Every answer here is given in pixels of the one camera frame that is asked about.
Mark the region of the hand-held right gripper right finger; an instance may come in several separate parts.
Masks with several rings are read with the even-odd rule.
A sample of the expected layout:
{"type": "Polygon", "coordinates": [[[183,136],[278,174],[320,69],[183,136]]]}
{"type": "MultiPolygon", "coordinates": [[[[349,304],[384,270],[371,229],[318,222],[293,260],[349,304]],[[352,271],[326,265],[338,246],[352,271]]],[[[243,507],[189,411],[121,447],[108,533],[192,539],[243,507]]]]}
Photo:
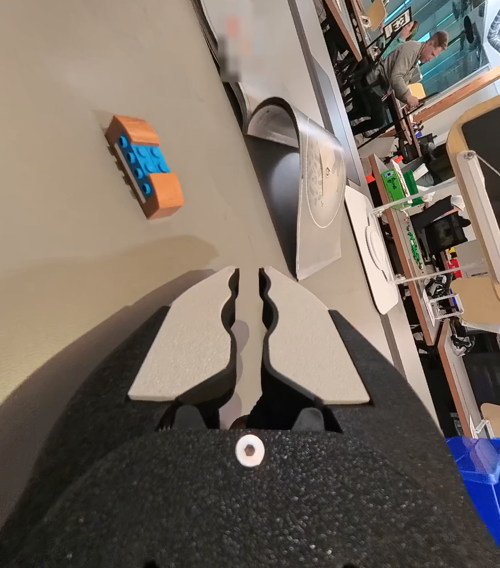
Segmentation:
{"type": "Polygon", "coordinates": [[[367,404],[367,389],[327,306],[272,266],[260,268],[259,290],[266,376],[310,401],[367,404]]]}

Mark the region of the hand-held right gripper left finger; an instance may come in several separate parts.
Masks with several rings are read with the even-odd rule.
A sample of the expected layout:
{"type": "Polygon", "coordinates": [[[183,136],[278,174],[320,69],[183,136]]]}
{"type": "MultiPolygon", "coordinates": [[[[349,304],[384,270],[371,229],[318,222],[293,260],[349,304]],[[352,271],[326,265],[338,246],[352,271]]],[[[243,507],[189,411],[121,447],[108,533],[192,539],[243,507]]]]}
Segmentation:
{"type": "Polygon", "coordinates": [[[137,373],[133,401],[228,401],[236,386],[232,332],[239,269],[212,274],[169,307],[137,373]]]}

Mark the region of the white instruction booklet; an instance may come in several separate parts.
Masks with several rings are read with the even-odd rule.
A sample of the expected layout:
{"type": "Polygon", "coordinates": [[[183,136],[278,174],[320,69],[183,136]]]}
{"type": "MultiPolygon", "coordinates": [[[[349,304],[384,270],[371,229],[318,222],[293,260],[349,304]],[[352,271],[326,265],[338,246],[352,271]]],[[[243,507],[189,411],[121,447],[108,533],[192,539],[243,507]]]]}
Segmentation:
{"type": "Polygon", "coordinates": [[[312,1],[192,1],[290,273],[341,258],[347,170],[343,104],[312,1]]]}

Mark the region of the brown white blue brick assembly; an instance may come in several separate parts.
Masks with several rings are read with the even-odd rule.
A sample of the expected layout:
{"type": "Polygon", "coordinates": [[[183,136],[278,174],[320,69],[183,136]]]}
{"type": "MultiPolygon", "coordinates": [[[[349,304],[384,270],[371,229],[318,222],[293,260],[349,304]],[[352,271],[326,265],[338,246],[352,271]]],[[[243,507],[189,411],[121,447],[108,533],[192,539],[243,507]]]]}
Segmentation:
{"type": "Polygon", "coordinates": [[[104,135],[148,220],[170,217],[183,207],[180,181],[167,165],[158,135],[145,120],[113,115],[104,135]]]}

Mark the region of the long wooden table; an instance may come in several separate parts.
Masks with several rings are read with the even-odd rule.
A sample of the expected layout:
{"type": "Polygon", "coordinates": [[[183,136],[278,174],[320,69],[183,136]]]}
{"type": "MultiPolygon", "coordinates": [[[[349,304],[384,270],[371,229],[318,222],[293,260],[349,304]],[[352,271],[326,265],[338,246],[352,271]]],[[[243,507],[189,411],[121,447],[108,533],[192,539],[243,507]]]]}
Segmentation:
{"type": "MultiPolygon", "coordinates": [[[[383,205],[388,204],[388,195],[381,175],[388,170],[388,165],[384,164],[382,160],[375,154],[368,157],[369,164],[372,168],[375,183],[380,195],[380,201],[383,205]]],[[[400,209],[390,208],[383,212],[382,220],[388,222],[391,237],[396,247],[394,257],[398,261],[393,261],[394,270],[398,277],[414,278],[417,276],[424,276],[425,269],[419,268],[417,262],[412,255],[412,247],[410,242],[409,232],[412,232],[412,227],[407,215],[400,209]]],[[[410,293],[411,302],[414,305],[414,313],[417,315],[417,321],[425,343],[428,346],[435,346],[440,332],[441,322],[435,322],[431,319],[428,309],[423,300],[424,280],[415,280],[404,283],[401,288],[407,293],[410,293]]]]}

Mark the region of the black desktop machine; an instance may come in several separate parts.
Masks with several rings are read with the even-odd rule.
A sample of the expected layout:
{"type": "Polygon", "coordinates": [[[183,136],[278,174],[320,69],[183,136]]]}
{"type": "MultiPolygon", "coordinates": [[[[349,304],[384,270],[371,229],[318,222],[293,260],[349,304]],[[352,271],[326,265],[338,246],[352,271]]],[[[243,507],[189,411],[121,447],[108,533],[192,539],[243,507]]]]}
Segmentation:
{"type": "Polygon", "coordinates": [[[465,230],[471,226],[471,221],[461,214],[464,209],[461,196],[447,196],[410,215],[410,223],[426,261],[468,241],[465,230]]]}

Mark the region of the green cardboard box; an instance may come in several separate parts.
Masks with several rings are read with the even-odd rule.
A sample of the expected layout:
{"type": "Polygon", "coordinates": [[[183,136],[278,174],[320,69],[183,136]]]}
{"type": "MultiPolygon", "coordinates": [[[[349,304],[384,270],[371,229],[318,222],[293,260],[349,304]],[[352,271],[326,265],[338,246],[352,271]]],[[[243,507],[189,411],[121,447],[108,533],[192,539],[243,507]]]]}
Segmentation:
{"type": "Polygon", "coordinates": [[[403,173],[400,166],[391,161],[388,169],[381,173],[381,179],[385,187],[388,202],[396,202],[401,197],[413,196],[420,192],[414,174],[403,173]]]}

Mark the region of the blue plastic bin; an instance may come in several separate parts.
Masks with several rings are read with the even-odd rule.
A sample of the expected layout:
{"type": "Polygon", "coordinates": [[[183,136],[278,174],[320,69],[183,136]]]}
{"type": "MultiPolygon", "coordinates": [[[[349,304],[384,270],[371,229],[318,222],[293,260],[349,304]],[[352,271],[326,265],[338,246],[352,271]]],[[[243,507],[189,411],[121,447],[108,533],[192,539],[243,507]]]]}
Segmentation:
{"type": "Polygon", "coordinates": [[[445,442],[477,513],[500,547],[500,438],[451,437],[445,442]]]}

